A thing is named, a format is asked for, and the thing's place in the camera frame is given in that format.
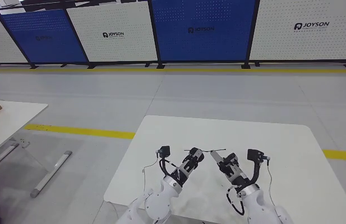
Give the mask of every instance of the yellow stripe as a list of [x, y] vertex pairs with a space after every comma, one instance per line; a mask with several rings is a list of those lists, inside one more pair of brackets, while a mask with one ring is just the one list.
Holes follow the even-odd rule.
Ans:
[[37, 69], [17, 69], [0, 68], [0, 72], [250, 72], [250, 73], [346, 73], [346, 69], [239, 69], [239, 68], [37, 68]]
[[[116, 130], [98, 130], [88, 128], [73, 128], [73, 127], [62, 127], [52, 125], [41, 125], [41, 124], [28, 124], [25, 126], [26, 130], [41, 130], [45, 132], [58, 132], [67, 134], [82, 134], [86, 136], [100, 136], [109, 138], [124, 138], [133, 139], [135, 133], [133, 132], [118, 132]], [[332, 158], [336, 160], [346, 160], [346, 151], [338, 150], [322, 150], [326, 158]]]
[[326, 158], [334, 158], [336, 160], [346, 160], [346, 151], [323, 150]]
[[42, 130], [45, 132], [58, 132], [67, 134], [83, 134], [86, 136], [101, 136], [109, 138], [125, 138], [133, 139], [135, 133], [133, 132], [118, 132], [115, 130], [98, 130], [87, 128], [73, 128], [73, 127], [61, 127], [41, 124], [28, 124], [25, 126], [26, 130]]

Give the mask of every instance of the floor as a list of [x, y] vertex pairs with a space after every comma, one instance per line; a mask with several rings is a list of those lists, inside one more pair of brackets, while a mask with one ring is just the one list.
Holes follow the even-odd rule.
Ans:
[[[345, 69], [343, 66], [252, 68], [281, 69], [266, 73], [39, 71], [44, 68], [59, 66], [0, 72], [0, 99], [49, 104], [34, 119], [35, 124], [135, 132], [145, 115], [303, 124], [311, 128], [321, 148], [346, 151], [346, 73], [286, 70], [339, 70]], [[17, 138], [30, 141], [28, 150], [40, 152], [51, 162], [66, 150], [73, 155], [35, 199], [29, 193], [45, 170], [20, 149], [0, 162], [0, 216], [5, 224], [103, 224], [117, 220], [103, 195], [130, 140], [31, 130], [20, 131]], [[329, 162], [346, 192], [346, 161]], [[116, 209], [121, 215], [125, 207]], [[179, 217], [168, 221], [177, 222], [200, 223]]]

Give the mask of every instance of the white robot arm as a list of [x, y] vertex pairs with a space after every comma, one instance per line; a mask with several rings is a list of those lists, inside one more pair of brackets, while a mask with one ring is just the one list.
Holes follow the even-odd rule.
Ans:
[[170, 199], [179, 196], [183, 184], [187, 181], [191, 172], [204, 159], [204, 155], [200, 149], [192, 148], [189, 151], [189, 155], [184, 158], [181, 166], [176, 167], [169, 174], [165, 168], [165, 163], [169, 162], [165, 159], [170, 155], [169, 146], [163, 146], [158, 153], [161, 158], [159, 161], [160, 168], [165, 173], [164, 179], [160, 182], [160, 192], [154, 193], [152, 189], [144, 192], [142, 196], [138, 197], [128, 206], [128, 210], [125, 211], [116, 224], [145, 224], [137, 212], [143, 202], [145, 211], [153, 220], [153, 224], [164, 224], [172, 213]]
[[[250, 180], [240, 169], [238, 157], [235, 153], [231, 153], [226, 158], [220, 157], [216, 151], [211, 151], [210, 154], [218, 164], [220, 171], [225, 174], [233, 185], [227, 193], [229, 203], [240, 215], [244, 215], [244, 206], [247, 208], [249, 224], [293, 224], [292, 219], [283, 207], [265, 203], [264, 192], [255, 183], [259, 177], [261, 163], [263, 160], [267, 160], [269, 163], [269, 157], [264, 156], [264, 153], [258, 150], [248, 150], [247, 159], [255, 163], [253, 177]], [[241, 212], [229, 198], [229, 191], [232, 188], [236, 190], [237, 197], [242, 200]]]

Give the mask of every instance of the metal table leg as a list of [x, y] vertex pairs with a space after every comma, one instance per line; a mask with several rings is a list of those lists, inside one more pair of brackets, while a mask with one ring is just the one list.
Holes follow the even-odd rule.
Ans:
[[1, 154], [0, 154], [0, 161], [5, 158], [12, 150], [14, 150], [19, 144], [16, 142], [12, 142], [11, 145], [6, 148]]
[[48, 181], [52, 178], [52, 176], [58, 171], [58, 169], [62, 166], [65, 160], [72, 154], [72, 151], [66, 151], [63, 156], [58, 160], [55, 164], [54, 169], [51, 172], [48, 172], [45, 177], [39, 182], [39, 184], [32, 190], [31, 197], [36, 198], [40, 191], [44, 188], [44, 186], [48, 183]]

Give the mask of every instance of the white table top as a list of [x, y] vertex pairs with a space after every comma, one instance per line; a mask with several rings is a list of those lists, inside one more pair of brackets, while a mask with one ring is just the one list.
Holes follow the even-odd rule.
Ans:
[[0, 101], [0, 146], [40, 114], [48, 104]]
[[[251, 178], [253, 162], [247, 149], [271, 157], [271, 195], [298, 224], [346, 223], [346, 194], [311, 130], [304, 125], [238, 122], [167, 116], [146, 116], [132, 140], [104, 200], [128, 205], [143, 192], [142, 168], [155, 161], [155, 151], [169, 145], [169, 161], [181, 164], [192, 147], [202, 150], [226, 148], [221, 156], [235, 152], [241, 169]], [[146, 169], [146, 188], [160, 189], [159, 165]], [[270, 177], [264, 162], [258, 185], [270, 203]], [[172, 213], [216, 223], [247, 223], [226, 199], [230, 183], [210, 156], [193, 171], [179, 198], [172, 199]]]

